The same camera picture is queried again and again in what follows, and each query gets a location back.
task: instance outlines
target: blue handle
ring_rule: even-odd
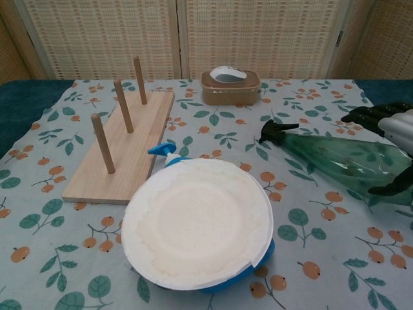
[[[179,163],[181,160],[190,160],[190,158],[187,157],[179,157],[179,155],[172,155],[172,153],[175,151],[176,145],[172,143],[162,143],[157,145],[156,147],[152,147],[151,149],[149,149],[148,154],[168,156],[168,158],[166,159],[166,162],[168,163],[166,167],[169,167],[175,163]]]
[[[148,149],[148,154],[166,156],[175,151],[176,151],[176,145],[172,143],[162,143],[162,144],[157,145],[156,147],[152,147],[151,149]]]

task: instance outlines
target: teal cloth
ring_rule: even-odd
[[[355,82],[373,105],[386,105],[396,101],[413,104],[413,79],[366,79]]]
[[[73,80],[29,80],[13,81],[0,87],[0,158],[72,83]]]

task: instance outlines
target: floral tablecloth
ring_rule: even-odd
[[[123,81],[125,91],[135,81]],[[263,124],[304,135],[382,141],[340,118],[371,105],[351,80],[263,80],[254,106],[211,107],[198,81],[146,81],[174,91],[163,141],[182,156],[220,158],[253,175],[274,212],[276,251],[216,294],[170,291],[126,260],[125,207],[63,203],[94,142],[90,115],[117,104],[110,80],[78,80],[0,161],[0,309],[412,309],[413,208],[366,200],[271,143]],[[164,166],[157,158],[154,171]]]

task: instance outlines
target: box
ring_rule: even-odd
[[[218,83],[210,72],[202,73],[202,97],[207,105],[253,105],[259,99],[261,82],[253,71],[244,70],[247,78],[237,83]]]

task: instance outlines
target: black spray nozzle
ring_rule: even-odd
[[[262,143],[268,140],[273,144],[280,146],[285,137],[284,130],[295,129],[298,127],[298,124],[277,124],[272,119],[270,119],[261,129],[261,139],[259,139],[258,142]]]

